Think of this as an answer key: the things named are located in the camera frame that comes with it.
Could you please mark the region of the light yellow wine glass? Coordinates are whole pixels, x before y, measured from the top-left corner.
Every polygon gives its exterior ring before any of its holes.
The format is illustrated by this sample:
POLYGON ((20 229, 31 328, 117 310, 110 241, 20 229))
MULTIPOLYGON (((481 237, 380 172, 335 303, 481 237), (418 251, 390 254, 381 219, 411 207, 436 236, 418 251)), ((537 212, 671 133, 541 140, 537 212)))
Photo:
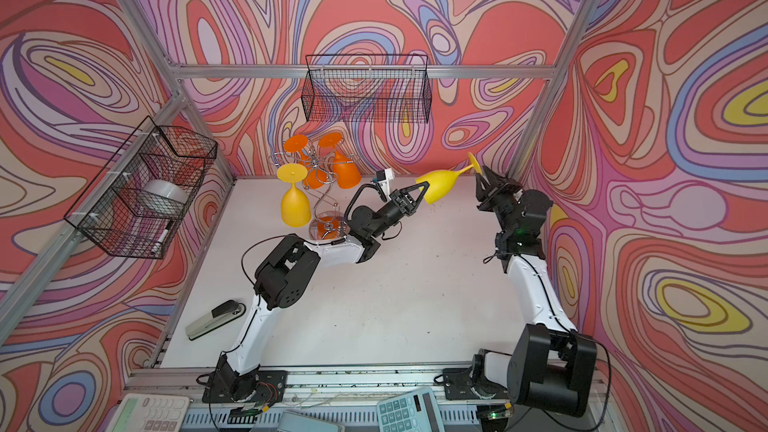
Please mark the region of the light yellow wine glass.
POLYGON ((468 153, 469 165, 460 170, 440 169, 424 174, 416 179, 417 183, 425 182, 428 187, 424 196, 427 204, 434 204, 448 195, 454 188, 458 178, 468 171, 482 174, 482 168, 472 152, 468 153))

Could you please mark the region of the dark yellow wine glass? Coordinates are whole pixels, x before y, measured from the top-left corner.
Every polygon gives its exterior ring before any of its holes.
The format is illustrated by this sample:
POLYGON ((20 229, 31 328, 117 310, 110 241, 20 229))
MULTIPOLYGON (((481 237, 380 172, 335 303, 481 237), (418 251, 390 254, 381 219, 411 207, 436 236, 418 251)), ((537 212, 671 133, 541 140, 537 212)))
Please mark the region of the dark yellow wine glass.
POLYGON ((312 218, 308 196, 298 186, 307 175, 307 169, 298 163, 284 164, 277 170, 278 179, 289 185, 281 199, 280 212, 283 222, 290 227, 305 226, 312 218))

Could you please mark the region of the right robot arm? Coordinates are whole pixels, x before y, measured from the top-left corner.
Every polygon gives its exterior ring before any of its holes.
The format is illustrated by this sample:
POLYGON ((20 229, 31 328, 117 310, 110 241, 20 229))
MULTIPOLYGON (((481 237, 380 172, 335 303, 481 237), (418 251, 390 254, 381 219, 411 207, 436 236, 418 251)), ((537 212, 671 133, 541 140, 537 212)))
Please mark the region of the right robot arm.
POLYGON ((478 209, 498 220, 493 257, 512 281, 525 325, 512 353, 478 351, 473 384, 504 389, 514 405, 581 417, 598 347, 567 317, 547 273, 540 232, 553 201, 487 166, 476 175, 476 198, 478 209))

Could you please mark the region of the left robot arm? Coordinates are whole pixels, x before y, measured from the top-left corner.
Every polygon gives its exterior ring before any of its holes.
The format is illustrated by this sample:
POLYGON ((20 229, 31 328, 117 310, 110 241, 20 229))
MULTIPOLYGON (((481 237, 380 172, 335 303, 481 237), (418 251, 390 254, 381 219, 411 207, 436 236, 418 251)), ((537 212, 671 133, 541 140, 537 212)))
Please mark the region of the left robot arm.
POLYGON ((426 180, 390 191, 376 181, 365 183, 344 211, 348 231, 342 237, 316 242, 296 234, 282 236, 255 270, 254 297, 245 324, 233 346, 221 352, 211 374, 212 385, 235 402, 250 399, 258 387, 256 370, 280 312, 303 296, 316 271, 370 260, 385 232, 414 215, 431 191, 426 180))

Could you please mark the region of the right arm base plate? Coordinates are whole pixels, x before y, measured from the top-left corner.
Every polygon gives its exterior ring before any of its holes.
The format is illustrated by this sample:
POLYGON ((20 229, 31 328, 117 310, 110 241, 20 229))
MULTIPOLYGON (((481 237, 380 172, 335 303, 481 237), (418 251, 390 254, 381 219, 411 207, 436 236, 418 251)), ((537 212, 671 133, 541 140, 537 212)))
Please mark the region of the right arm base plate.
POLYGON ((507 389, 485 378, 473 376, 470 368, 445 368, 435 383, 443 387, 447 400, 501 400, 507 398, 507 389))

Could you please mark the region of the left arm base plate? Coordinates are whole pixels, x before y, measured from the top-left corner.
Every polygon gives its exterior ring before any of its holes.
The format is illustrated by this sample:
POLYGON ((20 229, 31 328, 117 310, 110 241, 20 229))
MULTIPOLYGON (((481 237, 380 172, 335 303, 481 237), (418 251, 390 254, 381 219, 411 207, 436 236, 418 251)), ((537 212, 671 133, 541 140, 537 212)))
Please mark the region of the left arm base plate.
POLYGON ((239 377, 214 371, 198 376, 196 382, 204 387, 204 403, 272 406, 283 400, 287 378, 285 370, 256 371, 239 377))

